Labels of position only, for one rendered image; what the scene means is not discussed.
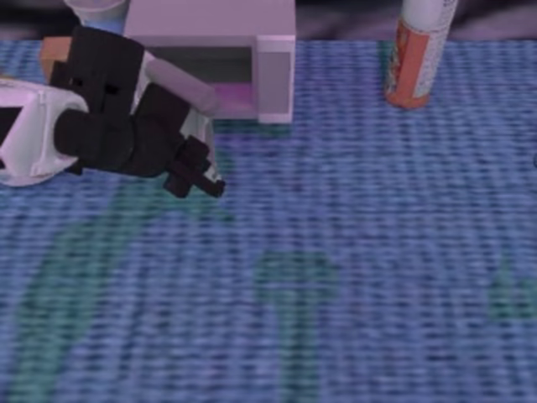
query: orange and white bottle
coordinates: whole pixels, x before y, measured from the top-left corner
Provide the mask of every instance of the orange and white bottle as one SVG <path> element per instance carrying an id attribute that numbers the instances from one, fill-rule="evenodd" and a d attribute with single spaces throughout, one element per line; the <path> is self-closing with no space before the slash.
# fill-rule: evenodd
<path id="1" fill-rule="evenodd" d="M 384 89 L 397 107 L 429 101 L 458 0 L 404 0 Z"/>

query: bottle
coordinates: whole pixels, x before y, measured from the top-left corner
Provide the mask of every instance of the bottle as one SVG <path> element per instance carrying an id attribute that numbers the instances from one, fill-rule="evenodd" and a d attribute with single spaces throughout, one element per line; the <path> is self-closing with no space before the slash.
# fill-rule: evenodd
<path id="1" fill-rule="evenodd" d="M 86 27 L 123 34 L 129 0 L 64 0 Z"/>
<path id="2" fill-rule="evenodd" d="M 404 0 L 384 93 L 397 107 L 423 107 L 458 0 Z"/>

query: woven fabric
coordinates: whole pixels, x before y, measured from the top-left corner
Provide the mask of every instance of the woven fabric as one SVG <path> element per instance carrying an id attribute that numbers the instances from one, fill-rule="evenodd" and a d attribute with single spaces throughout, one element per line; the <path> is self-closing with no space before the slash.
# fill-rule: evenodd
<path id="1" fill-rule="evenodd" d="M 386 44 L 297 52 L 291 127 L 217 124 L 221 200 L 0 188 L 2 403 L 536 401 L 537 44 L 448 44 L 416 111 Z"/>

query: pink box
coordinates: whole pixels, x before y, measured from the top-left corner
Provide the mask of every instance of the pink box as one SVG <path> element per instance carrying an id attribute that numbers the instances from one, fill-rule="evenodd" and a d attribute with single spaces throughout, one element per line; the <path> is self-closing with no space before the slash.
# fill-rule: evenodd
<path id="1" fill-rule="evenodd" d="M 131 0 L 125 35 L 211 83 L 218 118 L 292 121 L 294 0 Z"/>

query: blue tablecloth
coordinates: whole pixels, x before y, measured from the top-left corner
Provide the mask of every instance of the blue tablecloth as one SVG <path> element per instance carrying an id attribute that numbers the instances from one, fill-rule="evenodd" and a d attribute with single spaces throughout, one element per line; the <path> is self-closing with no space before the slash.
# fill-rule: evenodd
<path id="1" fill-rule="evenodd" d="M 537 401 L 537 43 L 448 44 L 416 111 L 386 44 L 297 51 L 290 128 L 217 124 L 219 201 L 0 188 L 0 402 Z"/>

